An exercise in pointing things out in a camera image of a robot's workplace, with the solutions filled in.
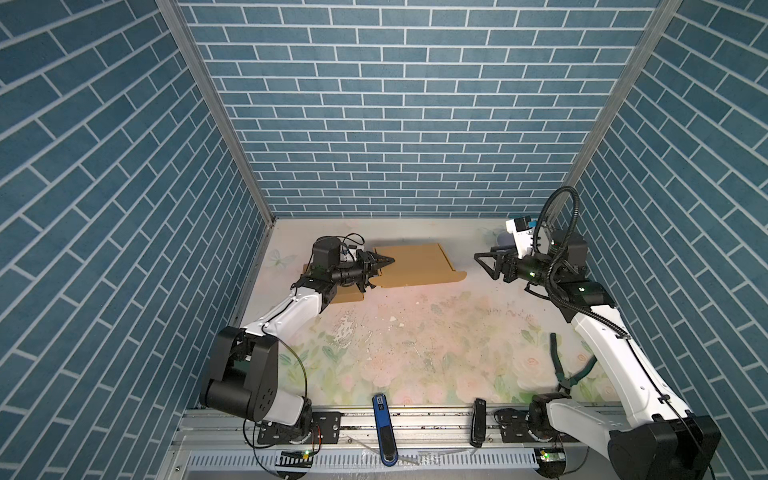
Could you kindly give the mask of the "cardboard box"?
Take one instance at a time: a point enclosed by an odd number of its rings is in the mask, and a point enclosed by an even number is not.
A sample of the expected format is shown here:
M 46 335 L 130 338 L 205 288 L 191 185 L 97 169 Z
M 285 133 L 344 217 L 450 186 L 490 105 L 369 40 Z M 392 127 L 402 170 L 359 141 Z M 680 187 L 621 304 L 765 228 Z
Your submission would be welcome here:
M 330 304 L 353 303 L 364 299 L 365 284 L 362 268 L 351 262 L 333 267 L 306 265 L 295 287 L 318 293 L 321 309 Z

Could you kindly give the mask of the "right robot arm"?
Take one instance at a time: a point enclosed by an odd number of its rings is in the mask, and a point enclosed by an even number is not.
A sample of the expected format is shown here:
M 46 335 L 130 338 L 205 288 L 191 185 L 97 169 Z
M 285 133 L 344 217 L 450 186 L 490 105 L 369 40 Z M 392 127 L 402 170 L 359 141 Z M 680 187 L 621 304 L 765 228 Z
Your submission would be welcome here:
M 708 415 L 697 415 L 663 380 L 628 332 L 616 302 L 587 277 L 588 244 L 576 234 L 556 230 L 541 238 L 532 230 L 510 246 L 477 253 L 475 261 L 494 280 L 523 280 L 532 293 L 558 308 L 587 344 L 592 356 L 567 376 L 550 339 L 557 387 L 532 398 L 525 421 L 538 442 L 570 437 L 606 458 L 621 479 L 705 479 L 721 431 Z M 574 386 L 601 366 L 617 392 L 620 414 L 603 414 L 572 398 Z

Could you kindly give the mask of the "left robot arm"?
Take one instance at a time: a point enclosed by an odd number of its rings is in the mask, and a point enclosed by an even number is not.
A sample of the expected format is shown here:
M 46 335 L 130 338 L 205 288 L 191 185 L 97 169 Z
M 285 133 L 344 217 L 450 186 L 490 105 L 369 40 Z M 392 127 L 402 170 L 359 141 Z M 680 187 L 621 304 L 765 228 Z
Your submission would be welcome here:
M 228 326 L 214 339 L 201 379 L 199 402 L 256 424 L 265 422 L 302 439 L 313 427 L 311 400 L 278 386 L 280 348 L 309 320 L 325 310 L 341 287 L 360 292 L 371 279 L 395 263 L 391 257 L 357 250 L 351 261 L 341 260 L 341 248 L 312 255 L 289 295 L 268 313 L 242 327 Z

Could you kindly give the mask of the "lavender ceramic cup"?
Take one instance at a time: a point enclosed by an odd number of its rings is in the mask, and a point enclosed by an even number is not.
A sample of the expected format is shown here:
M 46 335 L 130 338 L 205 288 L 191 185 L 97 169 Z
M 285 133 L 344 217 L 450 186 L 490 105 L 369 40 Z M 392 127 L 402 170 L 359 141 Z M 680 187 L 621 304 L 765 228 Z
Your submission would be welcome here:
M 497 235 L 496 245 L 502 248 L 515 247 L 516 243 L 515 243 L 514 235 L 512 233 L 502 231 Z

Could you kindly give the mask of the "blue black handheld tool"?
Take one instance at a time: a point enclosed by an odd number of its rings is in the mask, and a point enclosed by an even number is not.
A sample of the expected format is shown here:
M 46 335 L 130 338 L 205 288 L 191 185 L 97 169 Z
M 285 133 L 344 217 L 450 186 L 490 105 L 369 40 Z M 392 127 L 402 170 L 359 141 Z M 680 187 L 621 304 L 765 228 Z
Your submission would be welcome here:
M 383 393 L 375 394 L 372 406 L 380 459 L 385 466 L 392 467 L 398 462 L 399 453 L 386 396 Z

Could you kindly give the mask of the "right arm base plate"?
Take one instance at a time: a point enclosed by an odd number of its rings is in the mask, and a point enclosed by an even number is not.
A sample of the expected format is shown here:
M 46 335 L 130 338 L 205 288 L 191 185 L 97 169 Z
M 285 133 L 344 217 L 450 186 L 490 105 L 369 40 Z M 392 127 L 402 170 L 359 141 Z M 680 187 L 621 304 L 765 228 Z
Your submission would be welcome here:
M 501 408 L 493 412 L 503 443 L 578 443 L 578 440 L 549 427 L 531 427 L 527 410 Z

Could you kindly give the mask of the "aluminium front rail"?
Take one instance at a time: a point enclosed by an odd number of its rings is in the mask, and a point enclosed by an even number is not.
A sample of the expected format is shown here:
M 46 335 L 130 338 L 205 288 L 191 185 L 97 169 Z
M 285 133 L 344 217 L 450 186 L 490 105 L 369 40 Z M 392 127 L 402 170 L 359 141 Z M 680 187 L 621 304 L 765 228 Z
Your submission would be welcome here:
M 544 443 L 503 443 L 500 430 L 493 418 L 493 412 L 500 405 L 487 407 L 487 428 L 484 446 L 501 448 L 507 446 L 540 447 Z M 522 404 L 514 406 L 526 410 Z M 371 406 L 341 407 L 315 406 L 313 411 L 339 411 L 342 413 L 341 430 L 337 444 L 324 447 L 352 448 L 375 446 L 374 413 Z M 392 406 L 390 416 L 399 448 L 467 448 L 470 438 L 472 407 L 466 406 Z M 184 413 L 173 437 L 171 446 L 175 450 L 239 450 L 247 446 L 242 434 L 250 431 L 253 424 L 212 409 L 192 409 Z M 559 445 L 578 443 L 557 442 Z

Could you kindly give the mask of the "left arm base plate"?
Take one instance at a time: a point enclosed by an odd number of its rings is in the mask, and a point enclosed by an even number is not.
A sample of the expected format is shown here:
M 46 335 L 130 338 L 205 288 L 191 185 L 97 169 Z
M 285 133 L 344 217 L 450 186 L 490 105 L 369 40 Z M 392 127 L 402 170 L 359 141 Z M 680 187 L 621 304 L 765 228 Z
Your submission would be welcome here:
M 294 425 L 277 422 L 262 422 L 256 441 L 260 445 L 287 445 L 308 443 L 313 434 L 320 434 L 322 443 L 337 444 L 341 430 L 342 413 L 339 411 L 316 411 L 311 417 L 302 414 Z

